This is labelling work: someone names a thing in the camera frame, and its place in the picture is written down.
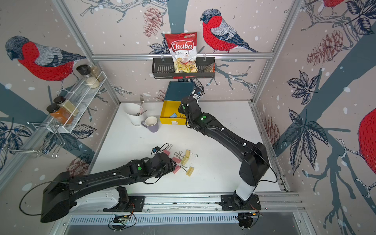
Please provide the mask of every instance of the bag of chips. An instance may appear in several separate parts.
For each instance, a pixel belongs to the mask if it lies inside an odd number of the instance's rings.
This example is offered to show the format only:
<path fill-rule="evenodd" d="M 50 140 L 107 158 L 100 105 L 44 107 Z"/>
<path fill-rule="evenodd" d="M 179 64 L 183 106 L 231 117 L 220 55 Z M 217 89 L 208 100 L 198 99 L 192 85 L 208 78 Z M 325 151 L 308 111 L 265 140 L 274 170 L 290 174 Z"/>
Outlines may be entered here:
<path fill-rule="evenodd" d="M 197 32 L 165 34 L 176 73 L 197 73 Z"/>

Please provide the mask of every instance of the box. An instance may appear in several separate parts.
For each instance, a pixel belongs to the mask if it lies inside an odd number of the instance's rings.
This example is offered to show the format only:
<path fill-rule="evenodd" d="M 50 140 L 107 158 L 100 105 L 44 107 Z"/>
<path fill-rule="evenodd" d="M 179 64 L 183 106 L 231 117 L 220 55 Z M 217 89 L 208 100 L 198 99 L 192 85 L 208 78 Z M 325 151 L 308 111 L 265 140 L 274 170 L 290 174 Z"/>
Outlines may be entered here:
<path fill-rule="evenodd" d="M 186 117 L 184 114 L 181 114 L 178 111 L 180 104 L 180 101 L 163 101 L 161 117 L 159 118 L 162 124 L 185 125 Z M 170 118 L 170 116 L 174 113 L 177 115 L 177 117 Z"/>
<path fill-rule="evenodd" d="M 184 97 L 189 96 L 194 90 L 192 82 L 171 81 L 168 84 L 164 100 L 181 101 Z"/>

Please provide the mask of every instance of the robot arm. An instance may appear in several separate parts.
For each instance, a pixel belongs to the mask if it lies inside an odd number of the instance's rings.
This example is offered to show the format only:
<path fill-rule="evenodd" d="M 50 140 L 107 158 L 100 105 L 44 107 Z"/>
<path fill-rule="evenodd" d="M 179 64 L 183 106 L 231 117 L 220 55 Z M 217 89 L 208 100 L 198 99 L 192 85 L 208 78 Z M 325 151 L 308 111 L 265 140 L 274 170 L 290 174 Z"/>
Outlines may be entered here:
<path fill-rule="evenodd" d="M 254 144 L 242 139 L 211 114 L 202 113 L 197 98 L 196 94 L 183 98 L 179 112 L 185 114 L 190 128 L 217 140 L 241 161 L 239 175 L 244 182 L 241 182 L 233 197 L 228 197 L 232 202 L 227 205 L 235 204 L 238 209 L 247 210 L 254 188 L 269 168 L 265 146 L 260 142 Z M 165 153 L 157 152 L 151 159 L 132 160 L 119 168 L 96 174 L 70 177 L 69 172 L 60 173 L 43 191 L 41 222 L 47 223 L 64 217 L 77 205 L 76 200 L 87 194 L 119 185 L 145 182 L 151 177 L 160 178 L 172 172 L 175 167 L 176 163 Z M 118 187 L 117 190 L 120 194 L 119 203 L 113 208 L 104 208 L 105 212 L 128 209 L 129 200 L 125 188 Z"/>
<path fill-rule="evenodd" d="M 161 152 L 156 153 L 151 159 L 132 160 L 121 167 L 96 174 L 70 177 L 68 171 L 62 172 L 43 191 L 41 222 L 52 222 L 64 217 L 77 205 L 76 200 L 80 197 L 106 188 L 145 182 L 151 177 L 160 178 L 172 172 L 175 166 L 176 163 L 167 154 Z M 114 211 L 126 211 L 126 209 L 116 208 Z"/>
<path fill-rule="evenodd" d="M 191 128 L 215 139 L 241 161 L 239 175 L 246 184 L 254 189 L 269 168 L 265 146 L 260 142 L 254 144 L 242 139 L 225 128 L 213 115 L 202 113 L 195 97 L 197 95 L 191 94 L 183 98 L 179 112 L 186 116 Z"/>

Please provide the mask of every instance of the purple mug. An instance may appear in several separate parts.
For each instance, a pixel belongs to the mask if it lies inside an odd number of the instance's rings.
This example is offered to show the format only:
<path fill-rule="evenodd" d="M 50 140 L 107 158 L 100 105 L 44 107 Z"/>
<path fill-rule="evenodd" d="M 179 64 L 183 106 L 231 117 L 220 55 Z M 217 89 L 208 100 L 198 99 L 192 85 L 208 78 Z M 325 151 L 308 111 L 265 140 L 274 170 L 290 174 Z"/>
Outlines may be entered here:
<path fill-rule="evenodd" d="M 158 130 L 158 119 L 156 117 L 148 117 L 145 121 L 141 122 L 141 125 L 149 129 L 151 132 L 157 132 Z"/>

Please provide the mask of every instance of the teal box lid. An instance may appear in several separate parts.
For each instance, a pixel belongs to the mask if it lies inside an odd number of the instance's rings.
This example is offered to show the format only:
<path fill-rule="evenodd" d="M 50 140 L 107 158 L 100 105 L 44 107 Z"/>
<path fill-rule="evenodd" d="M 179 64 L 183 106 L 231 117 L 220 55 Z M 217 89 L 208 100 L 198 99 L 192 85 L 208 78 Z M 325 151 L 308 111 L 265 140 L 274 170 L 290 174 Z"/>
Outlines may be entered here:
<path fill-rule="evenodd" d="M 186 96 L 189 96 L 194 90 L 194 83 L 192 82 L 175 82 L 171 81 L 168 84 L 166 96 L 164 100 L 182 101 Z"/>

